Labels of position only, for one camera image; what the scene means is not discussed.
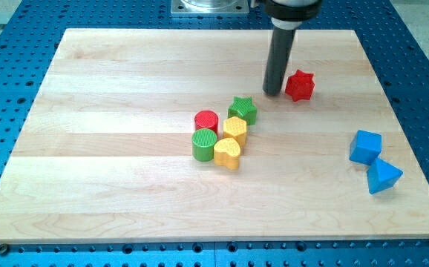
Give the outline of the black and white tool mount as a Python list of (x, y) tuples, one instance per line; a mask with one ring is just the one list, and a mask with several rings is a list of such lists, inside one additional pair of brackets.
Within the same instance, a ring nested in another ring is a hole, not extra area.
[(264, 0), (262, 3), (274, 26), (282, 30), (295, 30), (302, 22), (320, 13), (322, 0)]

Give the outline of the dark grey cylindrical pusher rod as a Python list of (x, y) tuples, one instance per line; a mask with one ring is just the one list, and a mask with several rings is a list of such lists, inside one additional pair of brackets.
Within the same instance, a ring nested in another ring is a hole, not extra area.
[(263, 78), (263, 91), (268, 96), (277, 96), (281, 92), (294, 37), (295, 30), (273, 28)]

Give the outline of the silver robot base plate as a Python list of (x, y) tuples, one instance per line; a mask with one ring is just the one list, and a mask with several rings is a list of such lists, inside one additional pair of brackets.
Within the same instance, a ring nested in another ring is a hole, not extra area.
[(171, 0), (171, 14), (247, 14), (247, 0)]

